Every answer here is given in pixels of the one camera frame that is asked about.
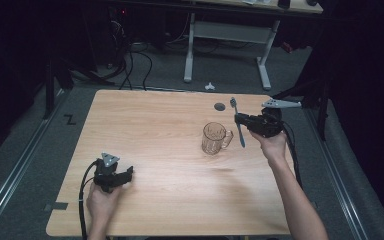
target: small white item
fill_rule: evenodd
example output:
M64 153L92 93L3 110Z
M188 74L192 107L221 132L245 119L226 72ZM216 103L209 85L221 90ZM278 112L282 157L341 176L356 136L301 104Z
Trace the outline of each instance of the small white item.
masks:
M106 152L101 153L102 160L104 160L105 167L110 167L114 163L116 163L118 160L120 160L119 157L113 156L111 154L108 154Z
M205 86L205 89L206 89L206 90L214 90L214 89L216 89L216 87L214 87L214 86L211 84L211 82L209 82L208 85Z
M254 3L257 2L257 0L243 0L242 2L243 2L243 3L246 3L246 4L251 4L251 5L253 5Z
M290 108L290 107L301 107L301 102L288 102L283 100L277 100L270 98L267 102L263 102L263 107L268 108Z

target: wooden table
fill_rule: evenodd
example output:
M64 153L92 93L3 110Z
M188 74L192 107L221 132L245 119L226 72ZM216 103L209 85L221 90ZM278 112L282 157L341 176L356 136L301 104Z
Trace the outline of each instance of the wooden table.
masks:
M101 152L121 157L118 171L134 166L123 186L112 236L289 234L273 174L259 143L242 126L242 148L234 109L258 115L263 95L115 91L96 93L47 233L80 236L78 192L87 167ZM223 103L224 111L214 104ZM227 149L215 156L201 149L202 130L219 122L232 130ZM292 158L287 160L293 170ZM86 186L85 198L89 187ZM85 207L89 229L90 216Z

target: black tape mark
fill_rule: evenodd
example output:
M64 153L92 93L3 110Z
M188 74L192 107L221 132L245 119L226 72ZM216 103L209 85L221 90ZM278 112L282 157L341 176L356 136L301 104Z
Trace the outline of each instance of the black tape mark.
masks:
M64 114L64 117L68 117L67 125L76 125L75 122L71 122L71 119L73 118L73 114Z
M46 204L43 211L50 212L52 210L67 210L68 203L55 202L54 204Z

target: glass mug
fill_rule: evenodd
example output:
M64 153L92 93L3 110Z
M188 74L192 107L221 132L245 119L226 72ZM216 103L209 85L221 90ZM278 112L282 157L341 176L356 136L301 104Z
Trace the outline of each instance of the glass mug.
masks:
M222 148L229 146L232 138L232 131L226 131L220 123L210 122L204 127L202 150L210 155L217 154Z

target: metal rail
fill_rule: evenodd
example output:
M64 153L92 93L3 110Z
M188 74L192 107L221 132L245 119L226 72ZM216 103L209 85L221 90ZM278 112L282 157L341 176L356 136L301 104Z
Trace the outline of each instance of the metal rail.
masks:
M49 115L49 118L42 120L38 129L33 134L33 137L30 139L29 143L27 144L26 148L24 149L23 153L21 154L20 158L18 159L17 163L15 164L10 175L6 179L5 183L2 185L2 187L0 189L0 215L2 214L7 203L11 199L12 194L15 192L15 190L16 190L18 184L20 183L21 179L23 178L27 168L29 167L30 163L32 162L32 159L33 159L34 153L36 151L36 148L38 146L38 143L40 142L40 140L42 139L46 130L48 129L48 126L50 125L50 123L51 123L53 117L55 116L55 113L57 112L58 108L61 106L61 104L67 98L67 95L68 95L68 93L64 92L63 90L60 90L57 93L57 105L56 105L54 111Z
M341 179L341 176L336 168L333 157L330 154L329 147L326 142L322 141L320 135L317 130L317 121L313 112L310 109L303 109L304 114L311 125L311 129L314 133L314 136L319 143L319 146L324 155L326 167L329 173L329 177L332 181L333 188L338 197L339 203L342 207L342 211L344 212L345 218L348 221L348 225L350 226L351 232L354 236L354 239L359 240L367 240L366 231L364 230L363 224L360 221L356 208L354 206L353 201L351 200L348 190L346 189L344 182Z

